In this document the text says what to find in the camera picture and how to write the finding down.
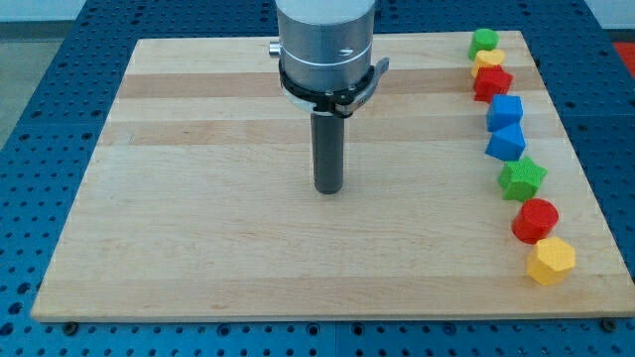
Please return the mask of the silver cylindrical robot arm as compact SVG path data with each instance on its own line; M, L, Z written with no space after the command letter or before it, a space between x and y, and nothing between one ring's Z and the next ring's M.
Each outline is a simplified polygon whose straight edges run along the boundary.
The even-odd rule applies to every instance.
M277 0L280 62L301 88L338 91L371 66L374 0Z

